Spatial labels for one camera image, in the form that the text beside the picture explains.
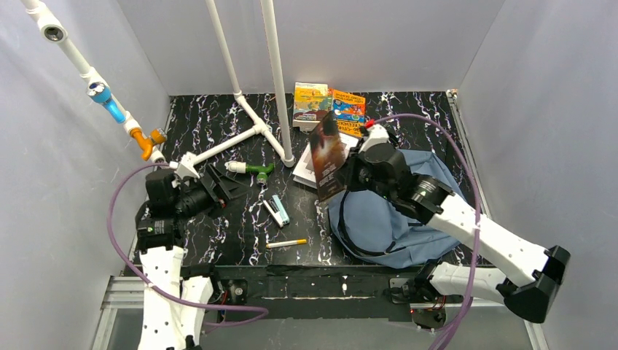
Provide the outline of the dark Three Days book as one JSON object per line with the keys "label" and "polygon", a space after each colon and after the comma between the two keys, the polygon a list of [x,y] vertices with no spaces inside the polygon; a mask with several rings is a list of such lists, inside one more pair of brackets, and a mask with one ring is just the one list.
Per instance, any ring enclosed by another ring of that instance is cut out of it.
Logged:
{"label": "dark Three Days book", "polygon": [[340,169],[345,164],[345,144],[342,142],[333,111],[328,112],[309,136],[318,201],[327,202],[345,188]]}

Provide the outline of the blue student backpack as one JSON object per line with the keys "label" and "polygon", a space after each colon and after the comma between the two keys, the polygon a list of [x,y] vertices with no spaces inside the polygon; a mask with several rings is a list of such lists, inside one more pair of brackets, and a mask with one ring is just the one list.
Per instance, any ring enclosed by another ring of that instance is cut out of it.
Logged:
{"label": "blue student backpack", "polygon": [[460,242],[399,213],[371,191],[340,192],[328,203],[332,234],[366,263],[402,269],[438,259]]}

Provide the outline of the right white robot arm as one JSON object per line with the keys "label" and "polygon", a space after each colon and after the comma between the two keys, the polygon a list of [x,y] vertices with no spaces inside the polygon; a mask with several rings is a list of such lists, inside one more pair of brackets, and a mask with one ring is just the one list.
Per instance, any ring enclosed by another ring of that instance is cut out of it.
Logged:
{"label": "right white robot arm", "polygon": [[418,289],[470,294],[500,303],[526,321],[546,321],[571,259],[566,248],[546,248],[500,226],[444,182],[412,172],[404,154],[389,143],[352,148],[345,170],[349,191],[373,192],[399,213],[455,238],[493,264],[465,268],[439,262],[417,278]]}

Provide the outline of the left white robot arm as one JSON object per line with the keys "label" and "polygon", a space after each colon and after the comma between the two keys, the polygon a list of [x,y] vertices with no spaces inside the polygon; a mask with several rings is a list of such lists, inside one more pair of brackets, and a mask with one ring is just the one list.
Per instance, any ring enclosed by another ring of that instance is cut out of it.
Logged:
{"label": "left white robot arm", "polygon": [[149,215],[136,216],[136,250],[144,284],[140,349],[199,349],[205,311],[200,303],[227,299],[214,265],[183,265],[187,222],[199,214],[221,215],[230,201],[244,195],[246,185],[213,166],[198,178],[182,179],[173,169],[147,174]]}

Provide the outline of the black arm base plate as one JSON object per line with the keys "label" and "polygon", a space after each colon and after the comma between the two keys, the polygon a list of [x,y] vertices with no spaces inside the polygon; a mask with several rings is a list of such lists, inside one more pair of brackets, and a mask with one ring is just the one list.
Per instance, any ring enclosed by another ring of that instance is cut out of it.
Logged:
{"label": "black arm base plate", "polygon": [[379,265],[206,265],[182,273],[208,271],[215,295],[232,306],[266,308],[270,319],[410,320],[410,305],[432,299],[412,287],[417,267],[395,270]]}

